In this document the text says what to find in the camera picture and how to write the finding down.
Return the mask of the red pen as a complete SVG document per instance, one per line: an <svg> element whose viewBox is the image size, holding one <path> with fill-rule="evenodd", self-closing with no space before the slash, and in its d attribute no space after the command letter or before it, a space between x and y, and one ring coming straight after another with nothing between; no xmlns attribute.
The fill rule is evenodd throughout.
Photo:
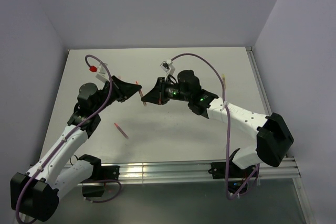
<svg viewBox="0 0 336 224"><path fill-rule="evenodd" d="M126 139L129 139L128 135L125 133L125 131L119 127L116 123L114 123L115 127L117 128L117 130L123 135L123 137L125 137Z"/></svg>

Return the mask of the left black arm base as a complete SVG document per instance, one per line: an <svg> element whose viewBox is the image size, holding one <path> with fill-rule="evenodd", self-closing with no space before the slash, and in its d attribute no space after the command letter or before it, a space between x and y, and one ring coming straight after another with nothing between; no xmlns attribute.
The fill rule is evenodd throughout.
<svg viewBox="0 0 336 224"><path fill-rule="evenodd" d="M97 173L82 182L82 195L84 200L100 204L117 198L122 191L122 185L119 182L119 174L120 166L118 165L101 166ZM107 185L110 183L118 185L117 191L110 198L102 199Z"/></svg>

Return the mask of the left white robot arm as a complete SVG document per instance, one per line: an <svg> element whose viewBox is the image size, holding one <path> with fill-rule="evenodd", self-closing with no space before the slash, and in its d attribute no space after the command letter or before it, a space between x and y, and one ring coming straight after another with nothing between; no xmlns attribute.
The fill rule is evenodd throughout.
<svg viewBox="0 0 336 224"><path fill-rule="evenodd" d="M78 102L62 135L34 166L24 174L16 173L10 181L11 208L17 222L22 223L20 214L47 221L60 200L79 183L87 179L96 182L101 178L101 160L91 155L81 156L72 168L64 169L64 166L98 127L99 112L114 101L126 101L141 88L116 76L106 81L102 89L94 83L80 87Z"/></svg>

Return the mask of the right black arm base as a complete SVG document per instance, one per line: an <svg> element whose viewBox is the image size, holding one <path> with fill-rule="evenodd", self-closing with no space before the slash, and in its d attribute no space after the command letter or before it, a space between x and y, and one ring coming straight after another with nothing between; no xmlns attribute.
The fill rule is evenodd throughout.
<svg viewBox="0 0 336 224"><path fill-rule="evenodd" d="M212 175L213 179L225 179L225 162L212 162L211 168L208 170L208 173ZM246 169L240 169L238 166L229 163L229 173L228 173L228 192L230 194L234 194L235 192L239 192L240 194L244 194L248 190L248 183L239 191L239 188L242 184L247 180L250 174L252 174L252 178L258 176L259 169L256 169L255 165L249 166Z"/></svg>

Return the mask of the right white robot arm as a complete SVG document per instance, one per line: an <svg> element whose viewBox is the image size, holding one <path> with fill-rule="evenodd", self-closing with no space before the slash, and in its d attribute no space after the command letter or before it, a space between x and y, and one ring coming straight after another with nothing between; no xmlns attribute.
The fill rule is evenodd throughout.
<svg viewBox="0 0 336 224"><path fill-rule="evenodd" d="M181 71L176 83L159 77L154 88L141 100L157 105L170 100L184 101L196 115L226 123L250 136L254 144L236 150L229 158L227 170L234 177L259 163L278 167L294 142L281 115L259 114L224 102L218 95L203 89L192 70Z"/></svg>

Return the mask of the yellow pen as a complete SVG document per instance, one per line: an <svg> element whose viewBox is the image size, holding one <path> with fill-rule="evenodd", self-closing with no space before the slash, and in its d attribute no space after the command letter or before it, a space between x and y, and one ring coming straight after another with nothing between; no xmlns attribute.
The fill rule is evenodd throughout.
<svg viewBox="0 0 336 224"><path fill-rule="evenodd" d="M226 90L226 80L225 80L225 75L222 73L222 82L224 85L224 89Z"/></svg>

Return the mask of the aluminium rail frame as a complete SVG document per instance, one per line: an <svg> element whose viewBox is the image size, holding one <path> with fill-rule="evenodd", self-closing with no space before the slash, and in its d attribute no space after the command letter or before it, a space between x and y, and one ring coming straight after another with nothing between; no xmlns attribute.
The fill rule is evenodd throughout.
<svg viewBox="0 0 336 224"><path fill-rule="evenodd" d="M102 158L102 182L88 180L60 201L49 223L315 223L301 175L292 157L278 167L261 164L235 200L225 188L225 162L121 158L112 129L101 126L85 151Z"/></svg>

